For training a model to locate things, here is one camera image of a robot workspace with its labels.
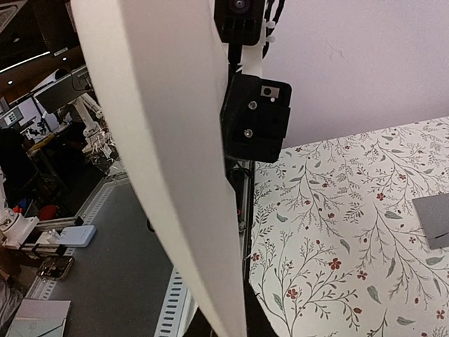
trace white wall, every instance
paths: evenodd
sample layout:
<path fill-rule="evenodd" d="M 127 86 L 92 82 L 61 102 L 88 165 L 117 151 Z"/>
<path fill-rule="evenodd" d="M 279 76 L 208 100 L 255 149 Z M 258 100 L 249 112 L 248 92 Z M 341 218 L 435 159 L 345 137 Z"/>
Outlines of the white wall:
<path fill-rule="evenodd" d="M 284 147 L 449 115 L 449 1 L 286 0 L 274 35 Z"/>

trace gray tabletop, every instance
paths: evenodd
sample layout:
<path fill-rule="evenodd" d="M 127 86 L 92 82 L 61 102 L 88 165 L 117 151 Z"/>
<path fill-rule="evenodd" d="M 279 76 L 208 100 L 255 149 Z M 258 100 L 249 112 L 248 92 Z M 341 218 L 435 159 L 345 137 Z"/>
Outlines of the gray tabletop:
<path fill-rule="evenodd" d="M 89 247 L 77 249 L 52 300 L 71 300 L 64 336 L 153 336 L 173 269 L 133 188 L 117 185 L 92 224 Z"/>

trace red flower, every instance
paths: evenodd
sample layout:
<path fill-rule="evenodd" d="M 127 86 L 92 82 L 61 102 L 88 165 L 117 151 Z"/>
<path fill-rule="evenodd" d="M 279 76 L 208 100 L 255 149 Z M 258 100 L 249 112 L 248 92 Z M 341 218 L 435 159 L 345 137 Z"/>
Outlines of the red flower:
<path fill-rule="evenodd" d="M 334 259 L 332 260 L 332 262 L 329 262 L 328 264 L 329 264 L 329 266 L 330 266 L 330 269 L 336 270 L 336 269 L 339 269 L 339 268 L 340 268 L 340 265 L 341 265 L 342 263 L 338 260 L 338 258 L 334 258 Z"/>
<path fill-rule="evenodd" d="M 288 289 L 287 290 L 287 297 L 290 297 L 292 300 L 294 300 L 297 296 L 297 291 L 295 289 Z"/>
<path fill-rule="evenodd" d="M 441 310 L 441 311 L 440 311 L 440 310 L 437 310 L 437 311 L 436 311 L 436 318 L 437 318 L 437 319 L 444 319 L 444 316 L 443 316 L 443 315 L 444 315 L 444 310 Z"/>
<path fill-rule="evenodd" d="M 364 272 L 364 271 L 361 270 L 361 271 L 359 272 L 359 274 L 357 275 L 357 278 L 358 278 L 358 279 L 362 279 L 363 281 L 365 281 L 367 276 L 368 276 L 368 274 L 367 274 L 366 272 Z"/>

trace floral pattern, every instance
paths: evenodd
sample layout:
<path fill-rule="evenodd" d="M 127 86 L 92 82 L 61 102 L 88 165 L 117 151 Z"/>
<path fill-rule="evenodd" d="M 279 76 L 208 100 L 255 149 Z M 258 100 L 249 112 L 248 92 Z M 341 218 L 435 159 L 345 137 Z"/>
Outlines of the floral pattern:
<path fill-rule="evenodd" d="M 449 118 L 257 163 L 250 280 L 279 336 L 449 337 L 449 249 L 412 199 L 449 192 Z"/>

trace gray leaf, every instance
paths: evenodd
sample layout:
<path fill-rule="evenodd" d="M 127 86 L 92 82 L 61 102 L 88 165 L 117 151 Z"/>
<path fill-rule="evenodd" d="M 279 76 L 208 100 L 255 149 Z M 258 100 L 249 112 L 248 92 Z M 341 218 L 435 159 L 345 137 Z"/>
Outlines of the gray leaf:
<path fill-rule="evenodd" d="M 392 211 L 387 211 L 385 213 L 385 218 L 393 219 L 393 220 L 399 220 L 399 219 L 402 219 L 402 216 L 398 216 L 396 213 L 394 213 Z"/>
<path fill-rule="evenodd" d="M 390 276 L 393 273 L 395 267 L 396 267 L 396 261 L 394 260 L 394 258 L 392 258 L 390 268 L 388 268 L 387 279 L 388 279 L 388 276 Z"/>
<path fill-rule="evenodd" d="M 381 304 L 379 300 L 379 293 L 377 292 L 377 289 L 374 286 L 369 286 L 366 290 L 368 291 L 373 300 Z"/>
<path fill-rule="evenodd" d="M 348 254 L 351 253 L 351 247 L 350 247 L 350 245 L 349 245 L 345 240 L 341 239 L 341 240 L 340 240 L 340 244 L 341 244 L 344 248 L 346 248 L 346 250 L 348 251 Z"/>
<path fill-rule="evenodd" d="M 273 293 L 273 297 L 274 297 L 274 302 L 276 302 L 276 304 L 279 306 L 279 309 L 282 310 L 282 300 L 279 297 L 279 295 L 276 293 Z"/>
<path fill-rule="evenodd" d="M 440 263 L 443 259 L 444 259 L 444 256 L 441 256 L 439 258 L 437 258 L 437 257 L 435 257 L 435 258 L 427 258 L 426 259 L 426 263 L 427 263 L 427 265 L 435 265 L 437 263 Z"/>
<path fill-rule="evenodd" d="M 438 290 L 438 292 L 440 293 L 440 296 L 441 296 L 441 288 L 440 288 L 440 284 L 438 283 L 438 280 L 434 279 L 434 283 L 435 283 L 436 290 Z"/>
<path fill-rule="evenodd" d="M 288 220 L 288 218 L 286 218 L 285 216 L 282 216 L 279 213 L 276 213 L 276 217 L 278 218 L 279 221 L 281 221 L 282 223 L 286 222 Z"/>
<path fill-rule="evenodd" d="M 400 325 L 410 325 L 412 323 L 415 323 L 415 321 L 410 321 L 409 319 L 405 319 L 404 317 L 401 316 L 398 316 L 396 322 L 398 322 L 398 324 Z"/>

